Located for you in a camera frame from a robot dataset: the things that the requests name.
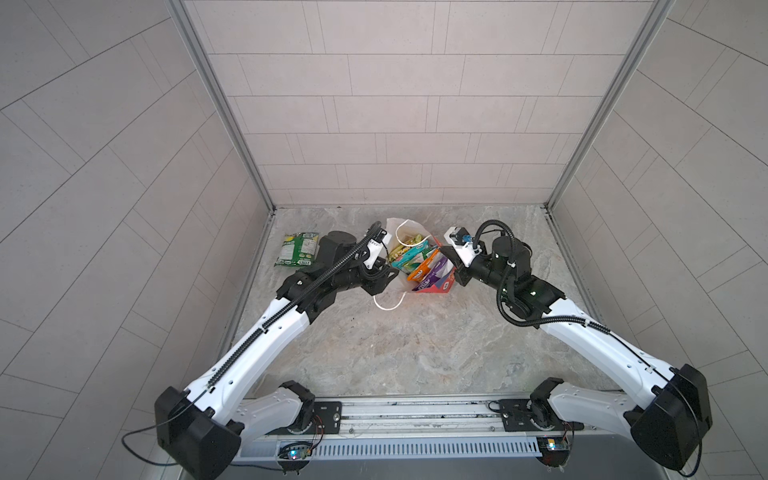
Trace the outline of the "red paper gift bag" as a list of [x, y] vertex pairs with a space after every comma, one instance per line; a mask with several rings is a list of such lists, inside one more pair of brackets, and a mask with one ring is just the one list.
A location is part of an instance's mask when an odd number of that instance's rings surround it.
[[386, 221], [385, 249], [381, 257], [397, 276], [384, 293], [373, 297], [382, 311], [400, 307], [407, 296], [447, 294], [454, 284], [454, 264], [440, 251], [442, 241], [422, 224], [390, 217]]

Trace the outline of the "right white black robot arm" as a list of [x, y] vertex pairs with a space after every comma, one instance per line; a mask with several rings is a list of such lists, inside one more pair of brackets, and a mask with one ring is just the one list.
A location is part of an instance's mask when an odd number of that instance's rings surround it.
[[631, 439], [651, 460], [682, 472], [702, 456], [713, 420], [705, 376], [648, 354], [589, 316], [565, 293], [531, 272], [531, 250], [510, 232], [490, 247], [463, 227], [445, 235], [441, 251], [456, 280], [477, 280], [495, 292], [496, 308], [515, 327], [540, 329], [590, 361], [620, 388], [582, 389], [550, 377], [531, 394], [528, 409], [540, 430], [582, 423]]

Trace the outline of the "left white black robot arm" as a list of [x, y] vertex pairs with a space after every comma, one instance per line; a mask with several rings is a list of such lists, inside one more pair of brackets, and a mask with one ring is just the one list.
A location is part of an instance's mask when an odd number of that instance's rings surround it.
[[187, 387], [168, 387], [154, 403], [158, 445], [194, 479], [215, 479], [245, 439], [290, 427], [303, 430], [314, 397], [296, 382], [241, 404], [279, 353], [333, 305], [338, 293], [382, 293], [397, 276], [381, 257], [386, 230], [375, 222], [362, 239], [342, 231], [320, 238], [316, 260], [288, 276], [262, 317]]

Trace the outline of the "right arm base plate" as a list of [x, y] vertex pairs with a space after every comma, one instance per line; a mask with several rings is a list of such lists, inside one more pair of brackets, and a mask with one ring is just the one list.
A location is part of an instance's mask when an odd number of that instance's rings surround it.
[[498, 401], [498, 413], [506, 432], [555, 435], [585, 429], [581, 422], [568, 422], [566, 425], [546, 401], [533, 402], [529, 398], [502, 399]]

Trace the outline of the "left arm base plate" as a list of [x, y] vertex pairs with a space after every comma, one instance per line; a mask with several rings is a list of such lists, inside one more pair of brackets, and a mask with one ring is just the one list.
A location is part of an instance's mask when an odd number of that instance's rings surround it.
[[309, 423], [305, 427], [289, 426], [275, 429], [270, 435], [308, 435], [314, 433], [317, 427], [315, 423], [323, 427], [325, 434], [338, 434], [342, 418], [343, 404], [340, 401], [316, 401], [310, 415]]

